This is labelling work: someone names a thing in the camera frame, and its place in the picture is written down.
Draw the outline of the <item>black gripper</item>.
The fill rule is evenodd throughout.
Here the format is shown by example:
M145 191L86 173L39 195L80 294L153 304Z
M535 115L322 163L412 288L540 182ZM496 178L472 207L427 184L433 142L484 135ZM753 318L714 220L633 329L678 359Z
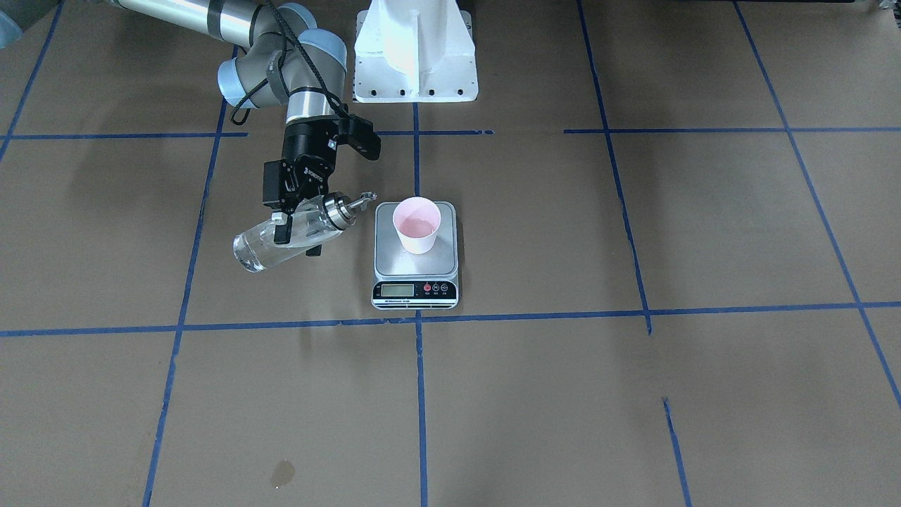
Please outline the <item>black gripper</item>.
M338 136L338 120L296 120L284 128L284 161L263 166L262 203L272 211L274 244L290 242L292 215L300 203L331 192L329 177L336 167ZM304 254L319 257L323 246L316 244Z

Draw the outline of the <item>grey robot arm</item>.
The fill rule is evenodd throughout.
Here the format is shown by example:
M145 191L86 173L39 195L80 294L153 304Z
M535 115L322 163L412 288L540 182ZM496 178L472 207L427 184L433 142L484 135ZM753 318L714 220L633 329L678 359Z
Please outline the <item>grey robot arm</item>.
M372 125L342 101L347 49L300 4L270 1L119 1L117 6L232 43L217 84L238 111L284 107L281 154L262 170L270 218L236 235L234 257L259 273L297 256L316 257L354 224L360 202L329 189L338 148L377 156Z

